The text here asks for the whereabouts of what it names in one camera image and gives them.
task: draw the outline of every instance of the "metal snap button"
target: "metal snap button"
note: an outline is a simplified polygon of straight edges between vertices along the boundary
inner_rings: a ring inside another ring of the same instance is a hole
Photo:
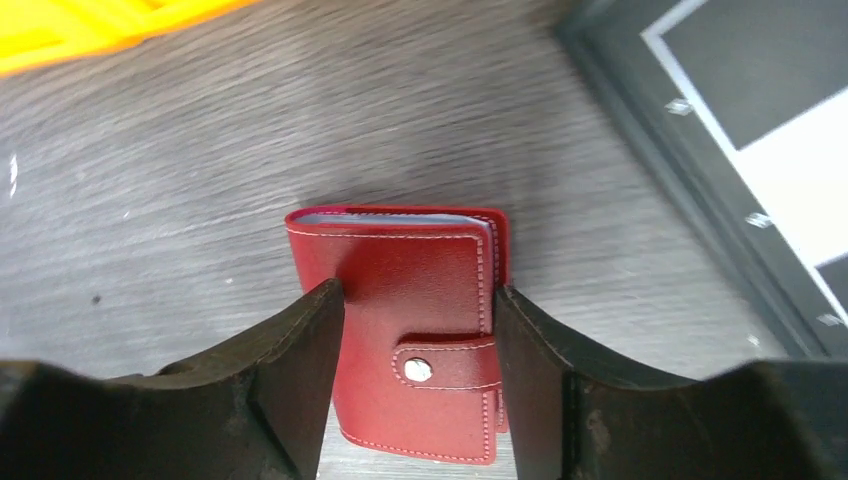
[[[426,382],[433,376],[433,367],[423,358],[410,358],[403,364],[403,374],[413,382]]]

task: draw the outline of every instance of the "red wallet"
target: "red wallet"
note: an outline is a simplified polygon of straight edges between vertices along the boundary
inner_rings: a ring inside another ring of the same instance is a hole
[[[509,225],[487,208],[329,206],[286,217],[301,285],[338,277],[345,326],[333,388],[363,447],[490,464],[507,431],[492,293]]]

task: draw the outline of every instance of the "wallet strap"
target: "wallet strap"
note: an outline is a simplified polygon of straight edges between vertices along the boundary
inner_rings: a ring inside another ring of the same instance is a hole
[[[495,338],[401,342],[392,371],[402,384],[423,390],[489,391],[501,384]]]

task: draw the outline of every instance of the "wood grain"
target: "wood grain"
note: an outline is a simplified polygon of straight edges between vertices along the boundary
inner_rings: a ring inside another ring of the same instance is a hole
[[[152,373],[299,295],[287,212],[391,202],[505,209],[516,285],[641,361],[782,355],[548,34],[555,5],[268,0],[0,81],[0,354]],[[506,436],[491,468],[437,465],[334,422],[322,479],[514,477]]]

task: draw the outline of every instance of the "metal screw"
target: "metal screw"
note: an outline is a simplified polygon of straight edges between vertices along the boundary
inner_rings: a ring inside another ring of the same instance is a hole
[[[757,228],[768,228],[774,225],[774,222],[771,220],[771,217],[760,212],[754,212],[748,215],[747,217],[745,217],[745,221]]]
[[[685,117],[692,113],[692,104],[682,98],[675,98],[665,105],[665,109],[668,113]]]
[[[832,327],[834,325],[839,325],[840,323],[842,323],[842,319],[832,313],[825,313],[823,315],[819,315],[818,317],[816,317],[816,320],[822,322],[828,327]]]

